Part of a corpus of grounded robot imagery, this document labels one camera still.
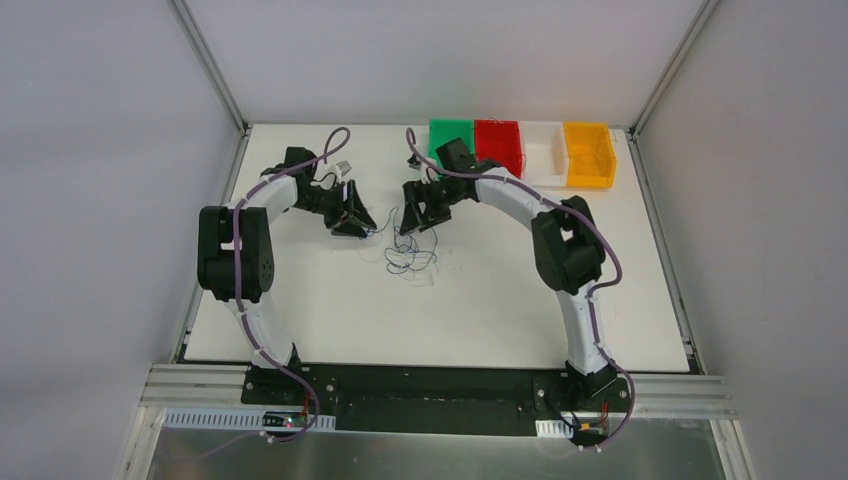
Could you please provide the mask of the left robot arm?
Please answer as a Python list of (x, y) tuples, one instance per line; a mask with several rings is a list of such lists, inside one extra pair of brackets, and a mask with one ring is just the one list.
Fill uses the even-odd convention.
[(243, 197), (199, 213), (198, 283), (227, 306), (252, 349), (252, 365), (272, 371), (267, 391), (286, 405), (314, 390), (299, 373), (295, 342), (270, 294), (272, 223), (299, 209), (320, 216), (334, 236), (364, 239), (377, 228), (343, 167), (330, 170), (330, 185), (317, 179), (320, 159), (304, 147), (289, 147), (283, 162), (264, 170)]

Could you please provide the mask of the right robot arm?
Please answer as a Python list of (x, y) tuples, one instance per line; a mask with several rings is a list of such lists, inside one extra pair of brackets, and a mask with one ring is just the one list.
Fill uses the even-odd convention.
[(616, 257), (587, 202), (580, 196), (555, 201), (498, 162), (476, 160), (459, 138), (439, 147), (437, 160), (415, 147), (414, 132), (407, 133), (407, 143), (408, 164), (419, 177), (403, 185), (401, 233), (423, 232), (450, 220), (452, 206), (464, 200), (493, 207), (525, 227), (536, 271), (562, 311), (569, 400), (583, 410), (595, 408), (618, 376), (604, 345), (597, 300), (605, 286), (602, 266)]

